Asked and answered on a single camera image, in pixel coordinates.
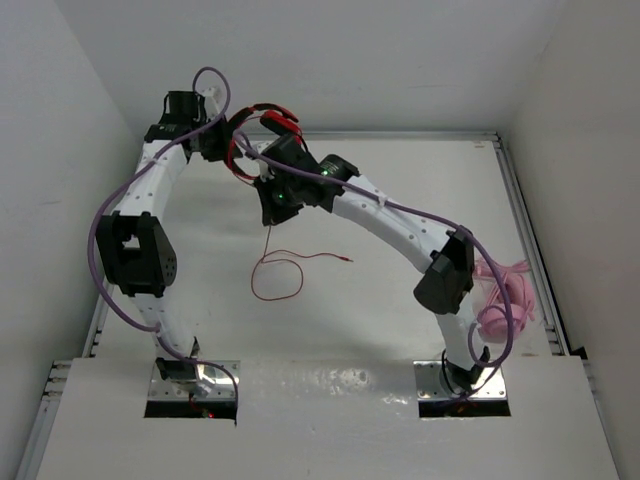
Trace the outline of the red headphones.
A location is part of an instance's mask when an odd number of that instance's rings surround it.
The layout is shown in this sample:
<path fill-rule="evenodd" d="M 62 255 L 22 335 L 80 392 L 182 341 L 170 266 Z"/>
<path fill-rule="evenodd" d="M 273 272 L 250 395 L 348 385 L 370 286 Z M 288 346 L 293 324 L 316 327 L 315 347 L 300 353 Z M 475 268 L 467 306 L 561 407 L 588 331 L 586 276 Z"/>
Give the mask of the red headphones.
<path fill-rule="evenodd" d="M 249 135 L 257 134 L 259 137 L 267 138 L 268 136 L 279 137 L 292 134 L 296 142 L 307 149 L 298 117 L 285 107 L 269 102 L 256 103 L 240 109 L 228 121 L 228 127 L 232 133 L 238 129 L 244 129 L 248 124 L 254 124 L 248 130 Z M 235 178 L 250 185 L 256 176 L 245 172 L 236 162 L 243 156 L 244 154 L 236 145 L 235 139 L 231 137 L 224 164 Z"/>

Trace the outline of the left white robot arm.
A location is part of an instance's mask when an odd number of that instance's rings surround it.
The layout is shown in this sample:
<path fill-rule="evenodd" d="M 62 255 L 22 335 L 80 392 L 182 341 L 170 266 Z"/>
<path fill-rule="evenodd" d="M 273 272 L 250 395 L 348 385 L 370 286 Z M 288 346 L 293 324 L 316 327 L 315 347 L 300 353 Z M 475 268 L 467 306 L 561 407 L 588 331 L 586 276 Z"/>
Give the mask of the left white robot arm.
<path fill-rule="evenodd" d="M 174 384 L 194 384 L 202 376 L 195 335 L 169 311 L 166 293 L 177 278 L 178 262 L 162 219 L 191 156 L 207 156 L 222 144 L 223 107 L 216 87 L 168 92 L 160 120 L 144 136 L 134 180 L 95 228 L 108 282 L 138 310 L 138 326 L 153 336 L 160 376 Z"/>

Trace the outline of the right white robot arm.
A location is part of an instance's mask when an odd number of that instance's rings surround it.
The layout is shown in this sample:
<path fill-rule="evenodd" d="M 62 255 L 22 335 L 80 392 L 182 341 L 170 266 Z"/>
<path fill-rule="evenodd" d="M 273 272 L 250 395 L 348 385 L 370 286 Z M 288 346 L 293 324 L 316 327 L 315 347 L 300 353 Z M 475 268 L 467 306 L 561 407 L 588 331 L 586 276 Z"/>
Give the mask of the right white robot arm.
<path fill-rule="evenodd" d="M 306 207 L 366 229 L 404 256 L 421 274 L 413 295 L 433 313 L 445 342 L 444 377 L 451 392 L 468 393 L 488 361 L 488 348 L 471 331 L 470 293 L 474 247 L 459 229 L 446 229 L 394 208 L 381 190 L 344 158 L 330 154 L 317 161 L 293 135 L 284 135 L 260 150 L 258 191 L 262 222 L 281 224 Z"/>

